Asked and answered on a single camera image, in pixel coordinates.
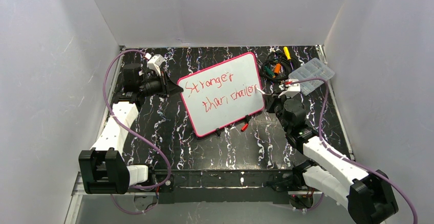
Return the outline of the red marker cap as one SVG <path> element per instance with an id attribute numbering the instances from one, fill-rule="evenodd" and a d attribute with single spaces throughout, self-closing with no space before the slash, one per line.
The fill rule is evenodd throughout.
<path id="1" fill-rule="evenodd" d="M 245 123 L 244 126 L 241 128 L 241 132 L 244 132 L 248 128 L 249 124 Z"/>

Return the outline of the green connector plug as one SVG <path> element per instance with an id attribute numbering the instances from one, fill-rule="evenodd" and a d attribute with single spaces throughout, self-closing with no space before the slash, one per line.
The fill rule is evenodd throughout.
<path id="1" fill-rule="evenodd" d="M 268 75 L 270 76 L 274 75 L 274 73 L 267 66 L 264 67 L 264 70 L 267 72 Z"/>

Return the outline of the orange connector plug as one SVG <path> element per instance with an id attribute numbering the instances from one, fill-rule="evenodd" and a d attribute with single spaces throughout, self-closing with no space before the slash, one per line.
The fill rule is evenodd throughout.
<path id="1" fill-rule="evenodd" d="M 281 71 L 281 64 L 277 63 L 273 69 L 274 76 L 278 76 Z"/>

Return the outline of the clear plastic organizer box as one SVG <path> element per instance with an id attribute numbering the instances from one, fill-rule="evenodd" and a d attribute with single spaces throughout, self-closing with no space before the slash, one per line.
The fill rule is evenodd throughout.
<path id="1" fill-rule="evenodd" d="M 323 61 L 318 58 L 309 60 L 304 65 L 301 65 L 296 70 L 289 74 L 290 79 L 306 80 L 310 78 L 322 78 L 324 80 L 330 80 L 334 77 L 335 72 L 330 69 Z M 309 95 L 323 84 L 320 80 L 312 80 L 308 82 L 300 83 L 301 93 L 304 96 Z"/>

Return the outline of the yellow handled tool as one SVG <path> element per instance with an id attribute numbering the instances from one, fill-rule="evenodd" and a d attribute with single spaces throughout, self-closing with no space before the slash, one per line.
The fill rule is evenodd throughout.
<path id="1" fill-rule="evenodd" d="M 291 55 L 290 55 L 290 52 L 289 52 L 289 48 L 288 48 L 287 46 L 285 46 L 285 47 L 283 48 L 283 50 L 284 50 L 284 54 L 285 54 L 286 59 L 287 59 L 288 61 L 292 60 Z"/>

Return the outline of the aluminium front rail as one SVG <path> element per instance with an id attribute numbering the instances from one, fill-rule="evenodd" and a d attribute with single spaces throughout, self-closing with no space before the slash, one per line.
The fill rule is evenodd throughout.
<path id="1" fill-rule="evenodd" d="M 128 192 L 158 191 L 171 193 L 178 189 L 255 189 L 271 188 L 276 192 L 307 191 L 308 186 L 301 173 L 292 170 L 176 170 L 171 173 L 168 181 L 159 187 L 155 184 L 163 181 L 166 171 L 152 171 L 148 180 L 138 185 L 151 186 L 150 189 L 136 189 L 130 186 L 127 190 L 118 191 L 115 183 L 107 177 L 95 182 L 79 182 L 78 191 L 87 194 L 124 194 Z"/>

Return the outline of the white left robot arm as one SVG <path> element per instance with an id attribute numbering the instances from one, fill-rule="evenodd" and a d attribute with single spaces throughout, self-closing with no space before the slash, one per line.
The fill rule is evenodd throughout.
<path id="1" fill-rule="evenodd" d="M 113 98 L 111 116 L 89 150 L 78 158 L 83 187 L 87 194 L 125 194 L 129 188 L 153 189 L 170 179 L 157 180 L 147 164 L 127 165 L 122 152 L 131 125 L 137 119 L 145 98 L 171 97 L 183 88 L 170 80 L 166 72 L 144 72 L 138 63 L 127 64 L 123 71 L 123 90 Z"/>

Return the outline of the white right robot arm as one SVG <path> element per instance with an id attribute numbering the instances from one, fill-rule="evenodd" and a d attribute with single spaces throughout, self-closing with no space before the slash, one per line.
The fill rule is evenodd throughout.
<path id="1" fill-rule="evenodd" d="M 320 190 L 345 207 L 355 223 L 382 223 L 399 211 L 392 190 L 381 170 L 368 172 L 352 164 L 344 154 L 326 142 L 306 122 L 301 101 L 265 97 L 266 111 L 278 118 L 288 144 L 308 157 L 293 168 L 295 183 Z"/>

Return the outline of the pink framed whiteboard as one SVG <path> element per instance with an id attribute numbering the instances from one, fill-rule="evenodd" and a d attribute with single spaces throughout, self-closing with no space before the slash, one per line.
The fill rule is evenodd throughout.
<path id="1" fill-rule="evenodd" d="M 261 111 L 262 85 L 252 52 L 244 53 L 178 80 L 181 98 L 197 137 Z"/>

